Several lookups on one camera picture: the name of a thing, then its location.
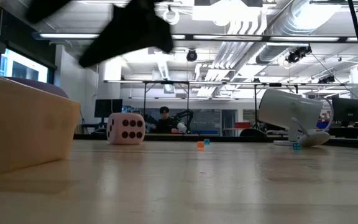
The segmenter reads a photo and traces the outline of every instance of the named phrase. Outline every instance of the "table surface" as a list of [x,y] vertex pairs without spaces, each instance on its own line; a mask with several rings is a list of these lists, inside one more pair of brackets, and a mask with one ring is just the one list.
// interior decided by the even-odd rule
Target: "table surface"
[[75,141],[0,175],[0,223],[358,223],[358,149]]

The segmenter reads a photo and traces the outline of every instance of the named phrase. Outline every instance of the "small blue cube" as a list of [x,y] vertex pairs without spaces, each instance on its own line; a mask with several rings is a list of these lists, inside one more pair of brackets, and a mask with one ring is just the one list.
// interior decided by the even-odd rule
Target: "small blue cube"
[[294,144],[292,144],[292,148],[293,148],[293,150],[301,150],[301,144],[294,143]]

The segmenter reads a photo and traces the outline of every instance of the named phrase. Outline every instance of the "security camera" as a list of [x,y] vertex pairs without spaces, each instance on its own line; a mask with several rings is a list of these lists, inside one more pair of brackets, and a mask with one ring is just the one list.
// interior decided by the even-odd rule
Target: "security camera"
[[188,62],[194,62],[195,60],[197,60],[197,53],[195,49],[190,49],[189,52],[187,53],[187,57],[186,57]]

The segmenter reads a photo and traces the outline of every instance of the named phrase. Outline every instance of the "computer monitor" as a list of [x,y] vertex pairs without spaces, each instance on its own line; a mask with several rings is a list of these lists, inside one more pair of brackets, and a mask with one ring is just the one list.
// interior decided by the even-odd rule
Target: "computer monitor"
[[358,122],[358,100],[333,98],[334,121]]
[[121,113],[122,99],[96,100],[94,107],[95,118],[108,118],[112,113]]

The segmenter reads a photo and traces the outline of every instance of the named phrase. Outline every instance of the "ceiling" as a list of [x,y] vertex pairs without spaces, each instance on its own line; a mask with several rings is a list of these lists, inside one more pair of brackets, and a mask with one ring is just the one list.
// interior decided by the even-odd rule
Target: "ceiling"
[[[4,1],[2,6],[13,13],[15,16],[23,19],[23,14],[27,9],[30,0],[8,0]],[[274,18],[289,0],[276,0],[277,5],[267,10],[267,22]],[[191,11],[193,1],[182,1],[183,6],[179,7],[184,12]],[[157,6],[157,15],[162,15],[166,6]],[[71,33],[98,33],[110,21],[111,5],[109,4],[83,4],[82,2],[72,2],[60,12],[51,18],[35,25],[39,32],[71,32]],[[191,15],[180,13],[180,20],[172,26],[174,34],[226,34],[229,26],[217,26],[212,21],[194,21]],[[349,8],[343,6],[334,15],[317,28],[313,35],[354,35]],[[87,40],[71,40],[67,44],[67,49],[73,55],[80,54],[90,43]],[[170,70],[195,71],[197,63],[213,61],[216,54],[221,48],[222,42],[205,42],[205,41],[176,41],[174,56],[167,62]],[[270,64],[265,69],[264,76],[266,82],[283,81],[288,77],[299,77],[298,81],[306,80],[310,76],[316,75],[326,68],[335,68],[337,77],[346,81],[349,77],[349,68],[357,65],[358,46],[357,44],[311,44],[313,53],[316,55],[307,56],[296,65],[288,68],[285,65],[284,57],[279,58],[276,62]],[[186,54],[188,49],[196,49],[199,62],[187,62]],[[151,74],[153,70],[158,70],[155,62],[136,62],[124,60],[125,66],[122,68],[122,74]]]

